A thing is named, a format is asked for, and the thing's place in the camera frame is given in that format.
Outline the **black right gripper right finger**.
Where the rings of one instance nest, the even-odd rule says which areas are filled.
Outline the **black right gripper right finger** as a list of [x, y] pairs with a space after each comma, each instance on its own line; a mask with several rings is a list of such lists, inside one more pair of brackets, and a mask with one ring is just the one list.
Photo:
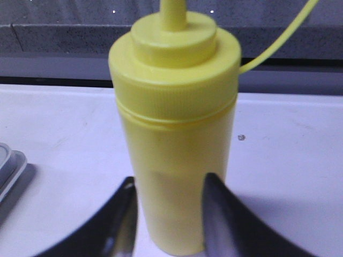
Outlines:
[[265, 224], [215, 173], [204, 179], [206, 256], [312, 256]]

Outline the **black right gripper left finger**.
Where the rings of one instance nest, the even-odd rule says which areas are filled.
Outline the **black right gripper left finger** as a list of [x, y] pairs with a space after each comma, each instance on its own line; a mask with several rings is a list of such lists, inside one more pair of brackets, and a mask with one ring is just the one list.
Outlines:
[[135, 179], [126, 177], [87, 222], [36, 256], [133, 256], [136, 231]]

